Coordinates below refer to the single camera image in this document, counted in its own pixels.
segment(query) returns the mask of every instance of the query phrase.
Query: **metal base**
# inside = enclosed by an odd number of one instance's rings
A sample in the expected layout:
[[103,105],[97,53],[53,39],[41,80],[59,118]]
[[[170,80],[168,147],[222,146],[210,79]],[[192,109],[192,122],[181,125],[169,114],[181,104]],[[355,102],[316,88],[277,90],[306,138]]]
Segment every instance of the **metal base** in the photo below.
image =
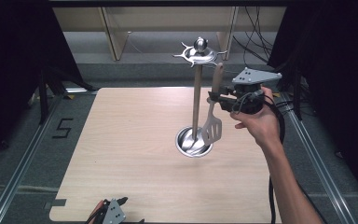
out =
[[205,146],[201,131],[202,128],[197,129],[197,138],[194,140],[192,137],[192,127],[185,127],[182,129],[175,138],[175,144],[178,150],[185,156],[191,158],[203,157],[208,154],[211,151],[213,144]]

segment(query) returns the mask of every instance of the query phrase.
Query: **metal frame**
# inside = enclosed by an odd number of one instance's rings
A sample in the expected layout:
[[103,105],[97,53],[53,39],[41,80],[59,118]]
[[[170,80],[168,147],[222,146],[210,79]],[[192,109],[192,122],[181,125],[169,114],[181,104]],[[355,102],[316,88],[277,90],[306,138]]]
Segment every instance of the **metal frame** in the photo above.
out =
[[[282,92],[281,96],[284,101],[288,101],[290,98],[286,92]],[[307,132],[302,120],[296,118],[296,114],[293,111],[289,111],[289,118],[293,122],[298,136],[301,139],[301,142],[304,144],[304,147],[310,157],[313,167],[315,168],[316,173],[321,179],[322,185],[330,198],[331,203],[333,204],[339,219],[342,223],[357,223],[354,215],[351,213],[346,200],[339,191],[336,183],[334,182],[332,176],[327,170],[327,167],[324,165],[324,161],[319,155],[318,150],[310,138],[310,135]]]

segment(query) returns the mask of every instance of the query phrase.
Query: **hand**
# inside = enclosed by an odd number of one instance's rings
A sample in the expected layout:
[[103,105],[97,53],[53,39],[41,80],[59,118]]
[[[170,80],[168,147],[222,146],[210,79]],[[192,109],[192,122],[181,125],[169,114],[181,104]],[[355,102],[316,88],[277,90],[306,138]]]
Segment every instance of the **hand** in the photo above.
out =
[[[100,209],[101,207],[103,207],[103,201],[100,201],[97,206],[95,206],[94,210],[92,211],[92,213],[89,215],[89,217],[91,217],[92,215],[94,215],[95,212],[98,211],[98,209]],[[95,217],[89,222],[89,224],[93,224],[95,221]]]
[[[264,94],[272,99],[272,91],[268,88],[262,87]],[[266,101],[272,103],[270,99],[266,97]],[[279,139],[279,125],[275,114],[267,105],[263,105],[263,108],[256,114],[249,115],[238,112],[231,112],[230,116],[240,121],[235,125],[236,129],[247,128],[249,133],[255,138],[255,141],[262,148],[281,142]]]

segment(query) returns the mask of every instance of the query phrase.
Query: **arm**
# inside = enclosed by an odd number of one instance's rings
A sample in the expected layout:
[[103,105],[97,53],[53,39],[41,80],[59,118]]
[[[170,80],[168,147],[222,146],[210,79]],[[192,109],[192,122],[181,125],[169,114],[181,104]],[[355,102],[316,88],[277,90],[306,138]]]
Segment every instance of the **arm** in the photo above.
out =
[[[262,89],[272,98],[270,89]],[[263,150],[282,222],[322,223],[296,182],[279,139],[278,121],[272,111],[264,105],[263,109],[254,115],[231,113],[230,116],[241,122],[235,127],[247,128]]]

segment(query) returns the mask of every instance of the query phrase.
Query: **wooden tabletop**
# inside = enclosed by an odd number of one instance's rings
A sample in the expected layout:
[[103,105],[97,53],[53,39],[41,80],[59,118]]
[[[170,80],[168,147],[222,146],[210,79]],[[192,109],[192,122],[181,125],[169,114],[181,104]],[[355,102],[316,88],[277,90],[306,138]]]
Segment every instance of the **wooden tabletop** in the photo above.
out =
[[[200,126],[209,90],[201,90]],[[176,148],[192,103],[192,88],[99,90],[56,197],[66,204],[50,218],[85,221],[98,201],[129,197],[129,222],[269,223],[266,161],[228,112],[214,108],[223,136],[208,155],[188,158]]]

